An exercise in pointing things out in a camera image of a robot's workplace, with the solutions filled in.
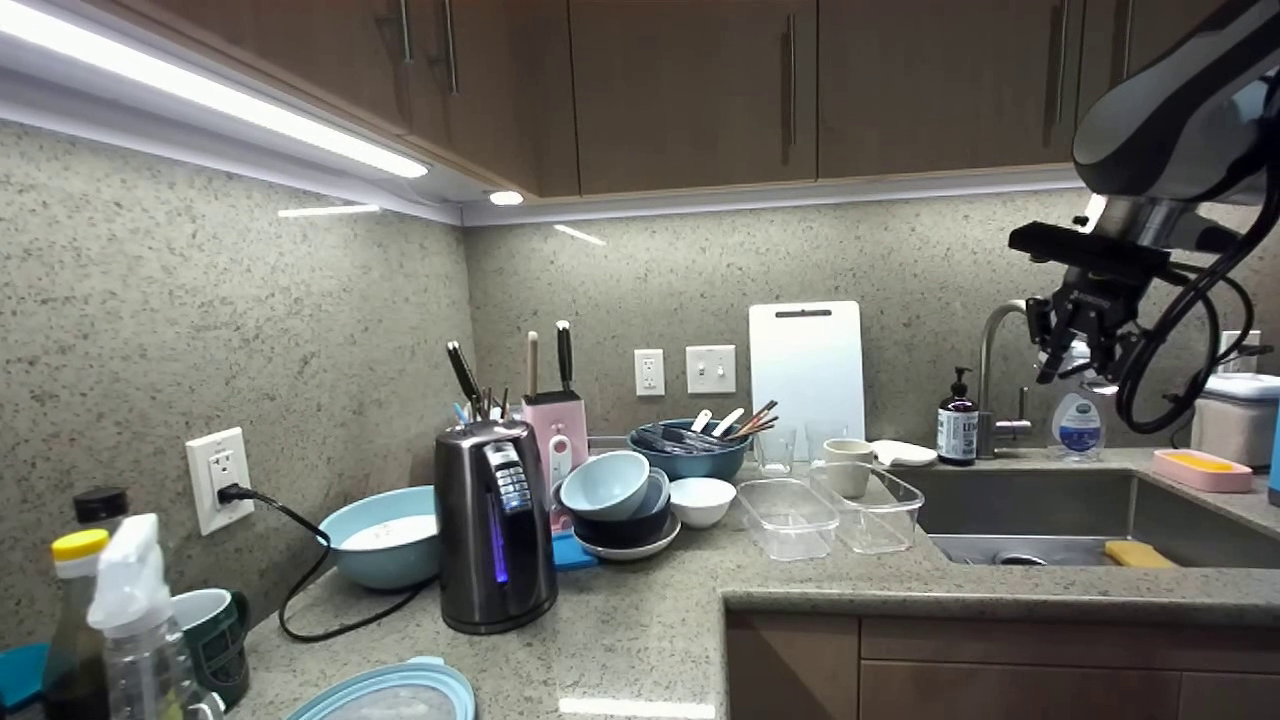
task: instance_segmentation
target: white bowl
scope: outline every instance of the white bowl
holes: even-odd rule
[[[689,526],[719,523],[732,501],[736,501],[736,486],[728,478],[716,478],[716,475],[672,478],[672,503],[680,523]]]
[[[589,455],[560,478],[560,503],[589,521],[628,521],[646,486],[646,458],[641,451]]]

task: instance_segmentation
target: kitchen counter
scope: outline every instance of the kitchen counter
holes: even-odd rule
[[[1140,469],[1145,455],[1106,451],[1092,469]],[[1280,509],[1260,486],[1251,494],[1206,494],[1206,503],[1280,537]],[[322,576],[297,601],[292,623],[321,630],[378,603],[386,601]],[[445,628],[434,589],[402,611],[327,644],[292,644],[268,616],[247,630],[253,692],[231,715],[289,715],[327,685],[402,657],[445,657],[460,669],[489,720],[728,715],[725,607],[1280,623],[1280,573],[972,569],[947,562],[924,530],[890,555],[856,555],[837,545],[822,561],[773,562],[728,516],[708,530],[682,526],[655,561],[560,576],[556,607],[504,637]]]

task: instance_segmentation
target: sponge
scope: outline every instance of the sponge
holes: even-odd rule
[[[1160,555],[1153,545],[1145,538],[1103,538],[1103,552],[1111,562],[1120,569],[1174,569],[1169,555]]]

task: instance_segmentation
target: cutting board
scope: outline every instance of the cutting board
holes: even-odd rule
[[[774,399],[796,432],[837,418],[868,437],[865,334],[856,301],[750,304],[750,409]]]

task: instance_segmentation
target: backsplash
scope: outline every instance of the backsplash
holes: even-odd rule
[[[480,365],[493,387],[524,387],[524,332],[548,334],[556,316],[567,316],[592,437],[621,437],[641,418],[747,405],[747,304],[860,301],[868,437],[931,443],[934,399],[956,365],[974,365],[988,311],[1061,282],[1061,269],[1007,250],[1007,231],[1028,219],[1068,222],[1080,209],[1083,191],[1045,191],[577,222],[602,244],[552,229],[469,231]],[[1215,215],[1234,229],[1251,219],[1251,210]],[[1280,326],[1277,256],[1280,249],[1265,244],[1239,271],[1256,292],[1265,334]],[[1203,321],[1188,316],[1174,339],[1171,350],[1191,369],[1188,350],[1201,350]],[[689,394],[682,344],[736,344],[741,393]],[[631,347],[665,347],[665,399],[636,399]],[[1030,384],[1021,316],[1001,325],[993,373],[993,409],[1017,415],[1017,387]],[[1028,443],[1046,443],[1061,393],[1030,387]],[[1106,443],[1165,438],[1106,424]]]
[[[194,530],[184,438],[244,428],[253,484],[321,521],[431,475],[470,339],[453,229],[276,219],[314,197],[0,123],[0,644],[50,630],[73,490],[161,511],[170,589],[278,603],[314,545],[258,509]]]

